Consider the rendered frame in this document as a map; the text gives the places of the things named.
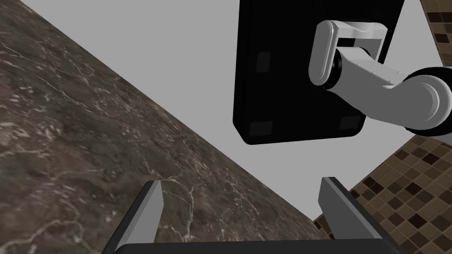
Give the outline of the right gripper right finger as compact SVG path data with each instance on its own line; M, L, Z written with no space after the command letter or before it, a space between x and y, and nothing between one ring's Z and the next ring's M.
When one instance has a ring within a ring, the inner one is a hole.
M343 254L404 254L395 240L335 177L321 180L319 206Z

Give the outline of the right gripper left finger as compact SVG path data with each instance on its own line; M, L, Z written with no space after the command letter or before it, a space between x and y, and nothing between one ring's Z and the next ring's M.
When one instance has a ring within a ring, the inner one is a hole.
M163 207L161 182L147 181L107 242L102 254L114 254L125 244L153 243Z

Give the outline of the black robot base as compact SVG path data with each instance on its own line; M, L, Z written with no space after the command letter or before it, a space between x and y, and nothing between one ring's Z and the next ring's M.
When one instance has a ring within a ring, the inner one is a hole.
M351 137L365 115L310 82L316 26L324 20L377 22L388 34L405 0L240 0L233 125L249 145Z

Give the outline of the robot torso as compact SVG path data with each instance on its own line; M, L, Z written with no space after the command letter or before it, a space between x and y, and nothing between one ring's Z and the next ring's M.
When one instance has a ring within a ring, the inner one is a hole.
M387 31L375 22L320 22L310 55L310 81L371 119L445 141L452 136L452 67L404 75L379 63Z

